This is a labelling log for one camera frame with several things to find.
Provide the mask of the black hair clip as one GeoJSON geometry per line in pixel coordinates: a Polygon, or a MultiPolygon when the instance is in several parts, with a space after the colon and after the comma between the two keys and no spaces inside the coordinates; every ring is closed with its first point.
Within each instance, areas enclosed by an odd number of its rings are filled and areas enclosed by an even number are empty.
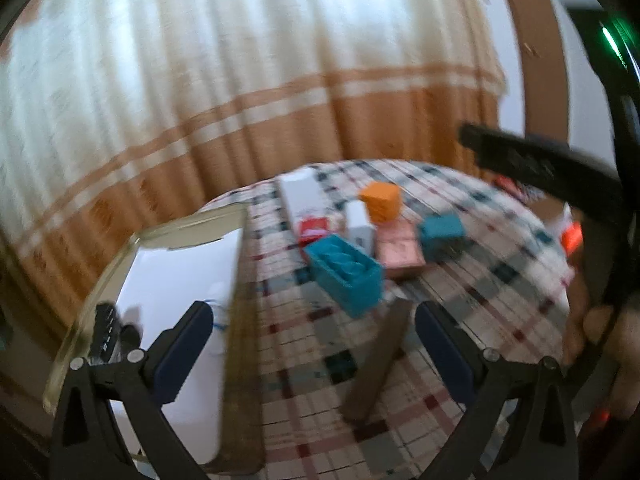
{"type": "Polygon", "coordinates": [[[122,322],[114,304],[101,302],[94,311],[88,362],[91,365],[120,362],[140,346],[141,336],[136,324],[122,322]]]}

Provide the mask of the brown wooden comb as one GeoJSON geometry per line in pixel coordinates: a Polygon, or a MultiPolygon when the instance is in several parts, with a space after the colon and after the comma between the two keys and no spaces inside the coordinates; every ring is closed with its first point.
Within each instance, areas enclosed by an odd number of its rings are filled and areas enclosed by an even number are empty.
{"type": "Polygon", "coordinates": [[[340,407],[345,422],[360,426],[369,418],[406,336],[412,309],[413,303],[404,298],[397,298],[388,309],[340,407]]]}

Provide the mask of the small teal toy block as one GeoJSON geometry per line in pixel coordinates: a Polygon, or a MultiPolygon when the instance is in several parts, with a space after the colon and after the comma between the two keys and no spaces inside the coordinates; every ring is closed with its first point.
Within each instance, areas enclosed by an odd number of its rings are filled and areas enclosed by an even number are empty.
{"type": "Polygon", "coordinates": [[[431,262],[457,258],[466,240],[465,227],[456,214],[425,217],[418,234],[424,258],[431,262]]]}

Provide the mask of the pink card box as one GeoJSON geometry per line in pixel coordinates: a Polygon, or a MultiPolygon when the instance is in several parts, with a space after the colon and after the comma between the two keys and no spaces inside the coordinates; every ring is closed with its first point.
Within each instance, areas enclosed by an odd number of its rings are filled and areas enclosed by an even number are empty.
{"type": "Polygon", "coordinates": [[[426,262],[416,225],[405,218],[379,224],[375,235],[375,257],[389,280],[401,281],[421,274],[426,262]]]}

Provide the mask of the large teal toy brick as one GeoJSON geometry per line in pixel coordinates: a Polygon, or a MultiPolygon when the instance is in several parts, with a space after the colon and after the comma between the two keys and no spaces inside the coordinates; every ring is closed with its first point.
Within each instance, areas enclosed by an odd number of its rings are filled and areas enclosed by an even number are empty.
{"type": "Polygon", "coordinates": [[[359,318],[382,299],[382,266],[360,247],[330,234],[303,248],[316,283],[351,318],[359,318]]]}

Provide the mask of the white power bank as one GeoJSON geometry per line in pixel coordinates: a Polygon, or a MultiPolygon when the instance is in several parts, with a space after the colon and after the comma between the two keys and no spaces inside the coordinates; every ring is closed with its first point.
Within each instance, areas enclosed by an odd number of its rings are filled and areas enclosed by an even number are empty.
{"type": "Polygon", "coordinates": [[[375,226],[370,220],[366,204],[362,200],[347,202],[344,207],[344,220],[346,240],[372,257],[375,226]]]}

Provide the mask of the orange cube block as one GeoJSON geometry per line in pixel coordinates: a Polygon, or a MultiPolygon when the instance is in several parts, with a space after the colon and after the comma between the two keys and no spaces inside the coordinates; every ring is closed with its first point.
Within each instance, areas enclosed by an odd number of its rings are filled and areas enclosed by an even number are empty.
{"type": "Polygon", "coordinates": [[[400,215],[402,200],[397,184],[373,181],[359,192],[359,198],[375,224],[394,221],[400,215]]]}

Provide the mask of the red toy brick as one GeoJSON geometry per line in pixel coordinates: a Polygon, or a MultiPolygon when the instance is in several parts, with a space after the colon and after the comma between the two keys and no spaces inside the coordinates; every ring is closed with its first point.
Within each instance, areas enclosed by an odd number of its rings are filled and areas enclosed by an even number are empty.
{"type": "Polygon", "coordinates": [[[299,222],[298,246],[306,247],[331,233],[330,222],[326,217],[308,217],[299,222]]]}

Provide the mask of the tall white carton box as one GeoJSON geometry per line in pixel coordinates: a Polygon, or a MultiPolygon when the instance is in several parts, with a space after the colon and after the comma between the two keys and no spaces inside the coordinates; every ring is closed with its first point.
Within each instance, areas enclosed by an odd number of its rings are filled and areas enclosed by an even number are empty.
{"type": "Polygon", "coordinates": [[[303,166],[276,177],[288,225],[299,234],[300,222],[309,218],[326,217],[330,207],[317,178],[314,167],[303,166]]]}

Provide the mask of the gold metal tin tray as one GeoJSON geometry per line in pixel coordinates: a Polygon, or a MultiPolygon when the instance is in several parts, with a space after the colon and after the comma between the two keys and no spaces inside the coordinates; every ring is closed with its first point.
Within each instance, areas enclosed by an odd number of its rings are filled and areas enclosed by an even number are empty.
{"type": "Polygon", "coordinates": [[[254,229],[246,203],[231,204],[134,234],[107,265],[67,332],[44,387],[54,414],[70,361],[86,356],[94,308],[114,304],[149,348],[195,300],[214,305],[216,326],[163,412],[206,474],[254,474],[265,463],[258,365],[254,229]]]}

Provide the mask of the wooden door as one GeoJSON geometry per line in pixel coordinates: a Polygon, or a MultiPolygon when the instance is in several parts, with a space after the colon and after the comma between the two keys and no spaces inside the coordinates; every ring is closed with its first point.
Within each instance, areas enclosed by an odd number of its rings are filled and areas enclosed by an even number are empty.
{"type": "Polygon", "coordinates": [[[567,144],[568,82],[552,0],[506,0],[521,55],[525,134],[567,144]]]}

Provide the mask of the cream and orange curtain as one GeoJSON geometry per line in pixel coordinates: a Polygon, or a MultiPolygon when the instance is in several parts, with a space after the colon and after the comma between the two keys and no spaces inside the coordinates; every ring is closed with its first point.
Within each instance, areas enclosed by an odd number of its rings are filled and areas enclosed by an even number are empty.
{"type": "Polygon", "coordinates": [[[1,46],[1,227],[68,325],[134,232],[310,162],[463,171],[506,90],[480,0],[32,0],[1,46]]]}

